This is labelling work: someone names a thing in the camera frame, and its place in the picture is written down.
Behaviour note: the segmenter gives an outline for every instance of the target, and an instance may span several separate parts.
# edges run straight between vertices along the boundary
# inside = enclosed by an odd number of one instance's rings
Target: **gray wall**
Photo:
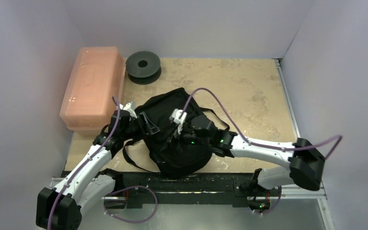
[[[302,135],[345,136],[323,178],[336,229],[368,229],[368,0],[317,0],[283,73]]]
[[[35,229],[72,133],[59,117],[82,39],[61,0],[0,0],[0,229]]]
[[[65,0],[88,46],[127,57],[282,58],[314,0]]]

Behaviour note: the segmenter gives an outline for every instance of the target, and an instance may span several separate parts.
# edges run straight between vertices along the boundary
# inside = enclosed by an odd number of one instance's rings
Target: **orange plastic container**
[[[83,47],[71,72],[60,117],[67,128],[98,135],[116,110],[112,96],[122,101],[125,64],[116,47]]]

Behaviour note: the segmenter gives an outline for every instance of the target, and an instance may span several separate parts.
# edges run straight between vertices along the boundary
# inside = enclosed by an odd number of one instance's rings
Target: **black bag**
[[[123,156],[128,163],[148,171],[136,165],[126,151],[126,146],[133,145],[141,139],[144,140],[149,149],[150,158],[157,164],[160,172],[165,177],[180,178],[201,169],[208,163],[212,156],[212,150],[208,146],[192,145],[191,143],[184,143],[180,139],[174,139],[170,143],[167,142],[167,139],[171,138],[177,130],[177,125],[169,120],[170,115],[174,109],[182,109],[188,97],[189,94],[185,92],[184,88],[178,88],[154,96],[135,109],[137,115],[144,112],[151,123],[158,127],[160,131],[153,135],[140,135],[128,141],[123,148]],[[196,116],[203,115],[204,111],[216,115],[213,110],[201,108],[194,99],[191,99],[186,109],[185,125],[189,124]],[[229,125],[222,120],[220,121],[226,127],[226,130],[229,130]],[[188,131],[185,125],[182,130],[184,133]]]

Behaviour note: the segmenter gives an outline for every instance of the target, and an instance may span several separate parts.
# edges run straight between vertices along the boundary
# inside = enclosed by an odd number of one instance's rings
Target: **bag strap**
[[[134,139],[132,139],[132,140],[130,140],[130,141],[128,141],[128,142],[126,142],[126,144],[125,144],[125,146],[123,146],[123,150],[122,150],[122,152],[123,152],[123,157],[125,158],[126,162],[128,162],[129,164],[131,164],[131,165],[135,166],[136,168],[141,169],[141,170],[144,170],[144,171],[147,171],[147,172],[149,172],[149,173],[154,173],[154,172],[151,172],[151,171],[149,171],[149,170],[147,170],[147,169],[144,169],[144,168],[142,168],[142,167],[138,166],[138,165],[136,164],[136,162],[134,162],[134,161],[129,157],[129,155],[127,154],[126,147],[127,147],[127,146],[132,146],[132,145],[134,145],[136,142],[138,142],[138,141],[140,141],[140,140],[141,140],[141,138],[134,138]]]
[[[229,131],[229,128],[230,128],[230,126],[226,123],[226,122],[224,122],[216,113],[215,113],[215,111],[214,110],[212,110],[212,109],[209,109],[209,108],[203,108],[203,107],[200,107],[200,109],[202,110],[202,112],[211,112],[211,113],[213,113],[217,118],[218,118],[218,120],[221,122],[221,124],[223,125],[223,126],[225,126],[226,128],[225,128],[225,131]]]

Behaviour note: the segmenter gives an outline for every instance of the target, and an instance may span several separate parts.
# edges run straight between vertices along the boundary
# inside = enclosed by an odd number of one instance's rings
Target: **floor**
[[[162,58],[162,74],[150,85],[136,85],[126,79],[122,102],[145,103],[150,97],[184,87],[191,93],[198,87],[210,89],[221,100],[229,114],[248,137],[270,141],[295,141],[294,129],[288,112],[280,77],[271,59],[196,59]],[[207,92],[197,92],[195,100],[201,107],[215,110],[228,124],[215,99]],[[213,115],[207,116],[219,127]],[[72,170],[85,156],[94,136],[74,134],[65,170]],[[149,158],[144,142],[128,149],[130,157],[141,167],[158,172]],[[199,172],[252,173],[257,168],[273,168],[276,165],[247,158],[221,158],[213,155]],[[128,164],[122,153],[104,168],[120,172],[140,172]]]

